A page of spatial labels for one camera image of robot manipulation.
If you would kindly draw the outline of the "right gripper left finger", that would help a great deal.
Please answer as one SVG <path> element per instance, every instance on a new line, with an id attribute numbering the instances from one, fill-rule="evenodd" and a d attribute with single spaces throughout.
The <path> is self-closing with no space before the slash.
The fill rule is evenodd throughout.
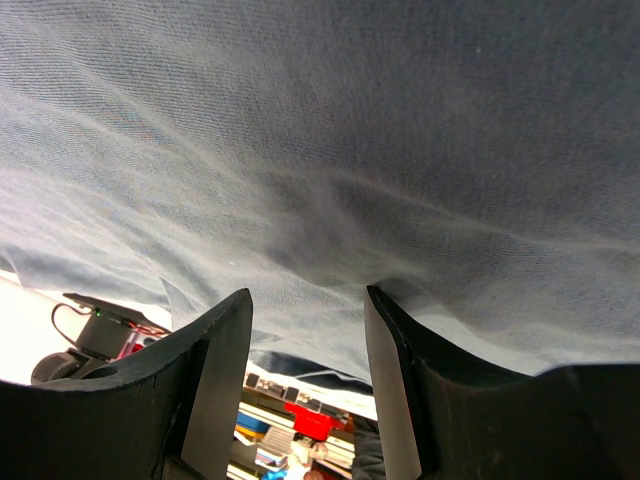
<path id="1" fill-rule="evenodd" d="M 225 478 L 252 314 L 240 289 L 82 379 L 2 383 L 2 478 Z"/>

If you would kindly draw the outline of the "teal blue t shirt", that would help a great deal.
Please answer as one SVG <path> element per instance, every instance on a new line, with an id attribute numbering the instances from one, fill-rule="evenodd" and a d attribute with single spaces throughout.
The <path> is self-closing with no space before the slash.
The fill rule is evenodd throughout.
<path id="1" fill-rule="evenodd" d="M 254 301 L 370 377 L 364 290 L 535 374 L 639 359 L 635 1 L 5 1 L 1 264 Z"/>

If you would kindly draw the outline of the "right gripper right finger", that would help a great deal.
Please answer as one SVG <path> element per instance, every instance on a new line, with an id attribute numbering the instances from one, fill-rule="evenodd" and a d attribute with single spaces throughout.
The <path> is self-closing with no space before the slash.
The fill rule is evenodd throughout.
<path id="1" fill-rule="evenodd" d="M 637 365 L 529 376 L 420 325 L 377 287 L 364 313 L 388 478 L 638 477 Z"/>

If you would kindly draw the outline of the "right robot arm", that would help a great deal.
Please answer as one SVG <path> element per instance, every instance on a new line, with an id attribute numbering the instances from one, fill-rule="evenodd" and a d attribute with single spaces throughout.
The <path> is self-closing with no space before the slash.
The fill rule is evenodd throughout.
<path id="1" fill-rule="evenodd" d="M 88 321 L 29 385 L 1 386 L 7 479 L 225 479 L 253 304 L 239 290 L 169 332 L 74 295 Z M 528 376 L 420 325 L 377 287 L 365 330 L 390 479 L 635 479 L 639 368 Z"/>

